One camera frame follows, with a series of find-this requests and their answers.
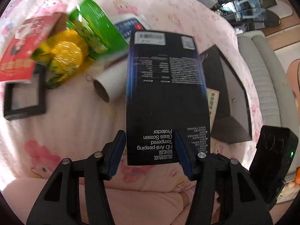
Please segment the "black screen protector box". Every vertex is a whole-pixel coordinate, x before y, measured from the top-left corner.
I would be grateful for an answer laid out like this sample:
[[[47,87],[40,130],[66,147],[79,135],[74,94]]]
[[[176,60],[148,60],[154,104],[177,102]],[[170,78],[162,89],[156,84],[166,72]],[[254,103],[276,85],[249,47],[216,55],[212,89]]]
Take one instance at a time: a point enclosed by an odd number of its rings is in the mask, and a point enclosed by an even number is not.
[[[131,34],[126,88],[127,163],[177,163],[176,132],[195,152],[210,145],[206,82],[194,39],[166,31]]]

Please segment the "white wet wipes pack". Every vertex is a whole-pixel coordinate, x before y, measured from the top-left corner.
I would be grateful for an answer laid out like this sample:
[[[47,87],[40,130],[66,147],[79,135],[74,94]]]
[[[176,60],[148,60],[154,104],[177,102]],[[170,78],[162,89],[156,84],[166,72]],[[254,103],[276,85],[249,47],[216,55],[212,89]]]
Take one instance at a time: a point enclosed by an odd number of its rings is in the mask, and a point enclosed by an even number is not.
[[[146,18],[132,13],[119,14],[109,18],[126,42],[129,43],[132,31],[147,31],[151,27]]]

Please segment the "beige printed card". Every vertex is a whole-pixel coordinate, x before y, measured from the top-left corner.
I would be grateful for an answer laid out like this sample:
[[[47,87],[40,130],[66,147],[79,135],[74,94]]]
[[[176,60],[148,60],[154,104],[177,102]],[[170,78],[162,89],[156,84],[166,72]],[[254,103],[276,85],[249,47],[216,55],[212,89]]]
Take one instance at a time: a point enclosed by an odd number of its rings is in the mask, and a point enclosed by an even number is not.
[[[218,107],[219,91],[211,88],[207,88],[206,93],[207,93],[209,123],[210,123],[210,131],[211,131],[213,128],[217,107]]]

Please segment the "grey padded headboard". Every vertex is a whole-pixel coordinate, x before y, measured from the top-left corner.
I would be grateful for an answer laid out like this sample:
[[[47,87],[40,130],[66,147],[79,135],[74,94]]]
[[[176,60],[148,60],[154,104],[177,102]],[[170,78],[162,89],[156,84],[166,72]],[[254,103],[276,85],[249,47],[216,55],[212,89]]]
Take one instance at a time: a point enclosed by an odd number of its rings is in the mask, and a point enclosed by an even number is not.
[[[237,43],[258,95],[256,106],[250,106],[253,140],[258,140],[263,125],[289,128],[299,136],[297,108],[290,83],[263,32],[238,34]]]

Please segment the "black Daphne shoe box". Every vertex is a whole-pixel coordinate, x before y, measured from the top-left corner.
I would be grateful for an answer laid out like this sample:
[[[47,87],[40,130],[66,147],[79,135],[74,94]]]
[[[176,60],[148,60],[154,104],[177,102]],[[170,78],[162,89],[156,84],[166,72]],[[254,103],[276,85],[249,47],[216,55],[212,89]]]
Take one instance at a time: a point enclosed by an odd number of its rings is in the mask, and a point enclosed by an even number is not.
[[[219,92],[211,136],[227,144],[251,141],[250,109],[242,82],[216,45],[202,56],[206,86]]]

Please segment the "white paper roll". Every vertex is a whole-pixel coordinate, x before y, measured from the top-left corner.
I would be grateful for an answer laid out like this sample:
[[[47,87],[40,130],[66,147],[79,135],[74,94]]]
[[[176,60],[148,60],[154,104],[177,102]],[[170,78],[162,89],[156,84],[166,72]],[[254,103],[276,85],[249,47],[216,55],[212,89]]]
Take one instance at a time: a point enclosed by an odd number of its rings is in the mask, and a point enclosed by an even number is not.
[[[119,62],[105,69],[93,81],[99,97],[109,103],[120,97],[126,90],[127,61]]]

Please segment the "open clothes closet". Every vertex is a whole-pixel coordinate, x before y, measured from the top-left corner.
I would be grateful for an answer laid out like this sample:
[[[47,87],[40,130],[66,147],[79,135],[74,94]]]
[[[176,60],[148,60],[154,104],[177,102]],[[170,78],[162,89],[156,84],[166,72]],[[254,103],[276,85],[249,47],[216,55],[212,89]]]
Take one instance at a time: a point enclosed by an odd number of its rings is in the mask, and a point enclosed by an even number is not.
[[[276,0],[197,0],[243,32],[276,27],[279,16],[268,8]]]

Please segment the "yellow snack packet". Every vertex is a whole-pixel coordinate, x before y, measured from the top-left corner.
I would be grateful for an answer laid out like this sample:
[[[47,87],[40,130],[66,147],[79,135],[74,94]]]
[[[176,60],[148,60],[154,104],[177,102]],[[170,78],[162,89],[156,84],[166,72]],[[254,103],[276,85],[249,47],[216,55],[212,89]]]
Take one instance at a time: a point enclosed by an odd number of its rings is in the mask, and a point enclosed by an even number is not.
[[[31,59],[49,72],[46,80],[48,89],[55,89],[75,76],[88,57],[88,44],[72,29],[49,37],[31,54]]]

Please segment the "red booklet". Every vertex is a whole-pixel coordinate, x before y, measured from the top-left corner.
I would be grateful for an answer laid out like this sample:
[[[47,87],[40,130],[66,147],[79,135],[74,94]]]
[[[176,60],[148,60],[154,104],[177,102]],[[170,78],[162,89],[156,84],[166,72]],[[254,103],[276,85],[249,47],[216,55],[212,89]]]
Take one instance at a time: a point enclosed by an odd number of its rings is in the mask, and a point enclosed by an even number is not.
[[[60,13],[25,20],[1,58],[1,82],[29,83],[35,69],[32,53],[50,35]]]

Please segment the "green snack packet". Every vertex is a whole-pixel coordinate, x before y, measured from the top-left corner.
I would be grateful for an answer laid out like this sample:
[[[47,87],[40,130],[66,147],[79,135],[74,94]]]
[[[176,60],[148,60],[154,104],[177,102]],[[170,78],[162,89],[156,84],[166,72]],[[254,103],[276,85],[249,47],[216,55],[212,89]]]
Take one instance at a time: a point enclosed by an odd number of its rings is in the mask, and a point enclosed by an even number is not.
[[[75,30],[82,36],[89,47],[89,57],[92,59],[128,53],[128,43],[93,0],[83,0],[76,5],[69,14],[67,29]]]

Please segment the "small black frame box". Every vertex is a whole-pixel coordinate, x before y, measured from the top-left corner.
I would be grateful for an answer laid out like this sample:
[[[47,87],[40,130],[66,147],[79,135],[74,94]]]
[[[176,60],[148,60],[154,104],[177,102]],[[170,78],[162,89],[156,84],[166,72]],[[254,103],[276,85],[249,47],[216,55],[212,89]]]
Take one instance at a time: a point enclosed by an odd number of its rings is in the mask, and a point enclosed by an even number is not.
[[[44,66],[37,64],[31,83],[7,83],[4,92],[4,118],[12,121],[46,113]]]

